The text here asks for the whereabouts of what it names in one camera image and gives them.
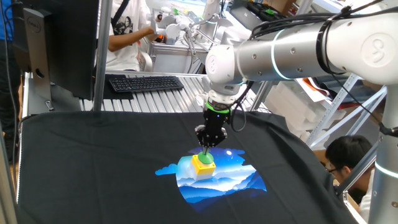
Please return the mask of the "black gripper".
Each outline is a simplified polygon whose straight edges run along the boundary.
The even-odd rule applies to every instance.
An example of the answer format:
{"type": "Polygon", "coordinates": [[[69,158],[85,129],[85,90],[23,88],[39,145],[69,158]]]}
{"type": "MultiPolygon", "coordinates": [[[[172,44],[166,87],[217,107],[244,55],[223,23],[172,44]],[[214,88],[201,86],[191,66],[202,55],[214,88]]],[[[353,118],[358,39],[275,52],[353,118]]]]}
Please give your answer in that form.
{"type": "Polygon", "coordinates": [[[229,124],[230,110],[214,111],[207,109],[204,111],[205,125],[200,124],[195,127],[199,145],[202,147],[202,154],[208,154],[212,147],[227,138],[227,132],[223,127],[225,123],[229,124]]]}

